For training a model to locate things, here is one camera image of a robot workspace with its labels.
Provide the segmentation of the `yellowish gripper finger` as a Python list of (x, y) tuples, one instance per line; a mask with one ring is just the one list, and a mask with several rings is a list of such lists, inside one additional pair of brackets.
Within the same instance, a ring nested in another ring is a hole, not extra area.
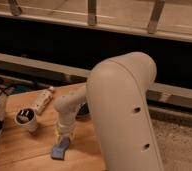
[(71, 142), (74, 141), (75, 138), (75, 131), (74, 130), (61, 130), (56, 129), (55, 130), (55, 139), (56, 142), (59, 143), (64, 138), (68, 138)]

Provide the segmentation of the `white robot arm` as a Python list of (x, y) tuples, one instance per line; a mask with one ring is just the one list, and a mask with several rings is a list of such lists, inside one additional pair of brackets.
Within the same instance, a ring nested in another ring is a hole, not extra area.
[(155, 62), (142, 52), (100, 62), (82, 87), (55, 100), (58, 132), (72, 134), (86, 103), (108, 171), (164, 171), (146, 101), (156, 73)]

